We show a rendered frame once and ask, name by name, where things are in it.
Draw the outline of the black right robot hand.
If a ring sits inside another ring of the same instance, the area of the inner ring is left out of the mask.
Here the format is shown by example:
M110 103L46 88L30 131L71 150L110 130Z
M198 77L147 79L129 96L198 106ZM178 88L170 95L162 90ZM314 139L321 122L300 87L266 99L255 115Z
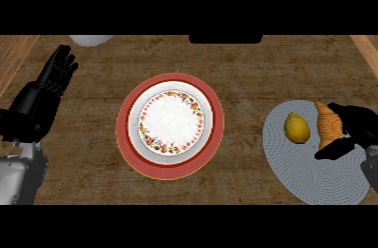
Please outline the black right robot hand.
M315 154L318 160L337 160L353 151L355 145L367 149L378 145L378 114L365 107L343 106L334 102L328 108L339 115L343 124L343 133L349 137L336 139Z

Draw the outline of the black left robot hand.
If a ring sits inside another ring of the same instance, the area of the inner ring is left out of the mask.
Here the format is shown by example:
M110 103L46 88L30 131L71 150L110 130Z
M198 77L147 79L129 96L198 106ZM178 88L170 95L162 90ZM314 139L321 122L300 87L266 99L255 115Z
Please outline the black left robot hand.
M0 136L6 142L33 143L48 135L77 68L71 47L61 45L39 78L21 89L11 107L0 109Z

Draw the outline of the red-rimmed floral plate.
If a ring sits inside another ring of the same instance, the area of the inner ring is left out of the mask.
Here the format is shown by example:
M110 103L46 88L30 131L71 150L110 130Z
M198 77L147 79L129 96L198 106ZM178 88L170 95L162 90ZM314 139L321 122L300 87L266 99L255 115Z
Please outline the red-rimmed floral plate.
M142 175L175 180L212 160L224 130L222 103L207 83L190 74L160 74L138 85L123 102L119 150Z

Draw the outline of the yellow lemon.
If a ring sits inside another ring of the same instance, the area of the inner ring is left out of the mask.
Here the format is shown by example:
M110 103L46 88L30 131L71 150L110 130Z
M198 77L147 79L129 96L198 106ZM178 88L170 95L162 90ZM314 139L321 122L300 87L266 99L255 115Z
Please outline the yellow lemon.
M296 144L305 144L311 138L311 127L305 118L296 113L289 114L284 131L289 140Z

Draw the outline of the grey round placemat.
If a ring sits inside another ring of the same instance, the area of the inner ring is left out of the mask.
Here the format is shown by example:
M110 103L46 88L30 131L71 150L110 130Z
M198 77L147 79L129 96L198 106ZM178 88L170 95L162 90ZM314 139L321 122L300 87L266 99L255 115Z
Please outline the grey round placemat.
M294 144L284 132L289 114L297 113L311 127L311 139ZM317 160L321 138L318 109L312 101L291 100L271 111L263 126L263 149L272 171L294 196L311 205L356 205L370 191L361 164L367 160L361 146L337 160Z

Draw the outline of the brown croissant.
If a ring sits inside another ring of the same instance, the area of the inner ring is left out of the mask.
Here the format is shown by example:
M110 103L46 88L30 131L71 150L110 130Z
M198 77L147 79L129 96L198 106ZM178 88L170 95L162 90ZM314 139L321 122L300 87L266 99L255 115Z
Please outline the brown croissant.
M339 115L321 102L315 102L318 109L320 149L324 149L337 139L343 138L343 123Z

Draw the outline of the white round bowl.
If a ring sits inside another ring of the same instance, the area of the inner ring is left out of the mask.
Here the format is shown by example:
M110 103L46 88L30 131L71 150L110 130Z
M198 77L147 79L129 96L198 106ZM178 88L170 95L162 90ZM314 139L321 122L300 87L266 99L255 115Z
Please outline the white round bowl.
M113 35L71 35L70 38L80 46L94 47L107 43Z

